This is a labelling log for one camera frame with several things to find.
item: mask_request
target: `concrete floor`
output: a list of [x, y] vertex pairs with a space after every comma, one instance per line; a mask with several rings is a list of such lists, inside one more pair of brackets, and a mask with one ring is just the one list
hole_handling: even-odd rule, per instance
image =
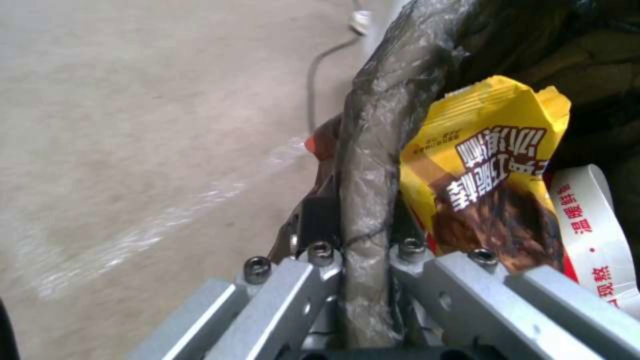
[[[347, 0], [0, 1], [0, 296], [25, 359], [115, 359], [311, 187]], [[317, 119], [362, 59], [329, 57]]]

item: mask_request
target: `snack wrapper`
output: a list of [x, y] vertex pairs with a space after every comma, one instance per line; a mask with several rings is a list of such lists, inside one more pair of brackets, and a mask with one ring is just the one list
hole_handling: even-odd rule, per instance
[[542, 173], [570, 101], [493, 76], [434, 102], [401, 153], [401, 191], [435, 254], [479, 247], [509, 271], [562, 271], [563, 244]]

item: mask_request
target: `bolt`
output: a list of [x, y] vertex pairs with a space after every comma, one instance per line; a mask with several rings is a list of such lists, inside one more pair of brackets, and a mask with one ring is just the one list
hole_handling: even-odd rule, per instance
[[317, 266], [333, 263], [333, 246], [327, 241], [316, 241], [309, 245], [309, 262]]
[[271, 262], [264, 256], [254, 256], [244, 262], [244, 280], [252, 285], [263, 284], [271, 275]]
[[484, 247], [471, 250], [467, 256], [476, 264], [487, 270], [491, 270], [495, 265], [498, 265], [498, 257], [495, 253], [489, 249], [485, 249]]
[[406, 238], [400, 242], [398, 250], [402, 260], [416, 261], [422, 257], [426, 247], [422, 239]]

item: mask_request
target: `white paper wrapper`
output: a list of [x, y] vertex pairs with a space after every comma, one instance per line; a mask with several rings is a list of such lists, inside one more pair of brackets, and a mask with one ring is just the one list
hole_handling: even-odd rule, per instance
[[640, 319], [633, 259], [602, 171], [595, 165], [559, 171], [549, 193], [568, 256], [565, 274]]

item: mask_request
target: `black cable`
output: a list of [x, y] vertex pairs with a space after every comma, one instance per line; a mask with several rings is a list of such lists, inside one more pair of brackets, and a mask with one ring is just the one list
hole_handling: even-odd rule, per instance
[[318, 54], [309, 65], [309, 71], [307, 72], [307, 124], [309, 126], [309, 133], [313, 133], [316, 129], [316, 72], [320, 62], [327, 56], [345, 49], [358, 42], [360, 36], [356, 36], [347, 42], [343, 42], [339, 45], [332, 47], [329, 50], [323, 51]]

